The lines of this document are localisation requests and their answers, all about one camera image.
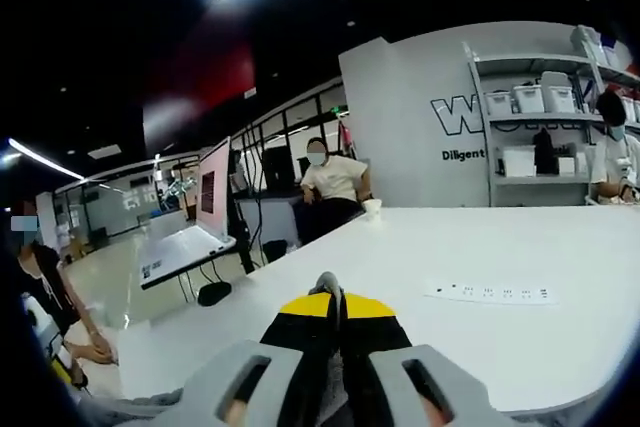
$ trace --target ceiling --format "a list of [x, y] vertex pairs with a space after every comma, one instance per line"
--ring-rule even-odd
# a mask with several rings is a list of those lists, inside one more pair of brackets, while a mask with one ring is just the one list
[[[17, 14], [11, 39], [17, 55], [11, 67], [15, 79], [0, 134], [82, 175], [153, 156], [145, 149], [142, 129], [150, 72], [175, 55], [203, 18], [215, 19], [223, 11], [233, 11], [249, 42], [259, 94], [212, 109], [193, 135], [185, 136], [171, 152], [215, 142], [274, 106], [339, 75], [338, 55], [378, 36], [397, 41], [454, 25], [514, 19], [584, 23], [618, 37], [640, 32], [630, 24], [634, 15], [631, 0], [14, 3]], [[122, 153], [100, 160], [87, 155], [111, 144], [118, 144]], [[2, 174], [0, 200], [30, 197], [71, 180], [21, 160]]]

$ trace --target laptop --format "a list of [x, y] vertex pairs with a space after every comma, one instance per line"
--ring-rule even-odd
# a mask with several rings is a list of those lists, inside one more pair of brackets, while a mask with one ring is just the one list
[[140, 287], [148, 289], [207, 262], [236, 243], [227, 235], [227, 182], [231, 140], [202, 156], [198, 166], [196, 225], [138, 251]]

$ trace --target computer screen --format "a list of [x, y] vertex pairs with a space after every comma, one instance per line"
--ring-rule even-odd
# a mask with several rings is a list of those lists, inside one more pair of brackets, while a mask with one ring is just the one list
[[227, 173], [230, 140], [226, 138], [200, 160], [198, 225], [217, 237], [227, 234]]

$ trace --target power outlet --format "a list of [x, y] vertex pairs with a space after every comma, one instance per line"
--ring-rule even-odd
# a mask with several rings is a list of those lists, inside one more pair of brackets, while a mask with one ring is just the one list
[[548, 305], [555, 301], [544, 288], [485, 287], [462, 285], [457, 282], [429, 281], [425, 295], [448, 300], [488, 304]]

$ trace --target cup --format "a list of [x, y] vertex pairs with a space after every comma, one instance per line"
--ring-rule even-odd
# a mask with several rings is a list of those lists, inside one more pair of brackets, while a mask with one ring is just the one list
[[362, 203], [366, 212], [367, 220], [374, 220], [380, 218], [380, 209], [382, 207], [382, 200], [369, 199]]

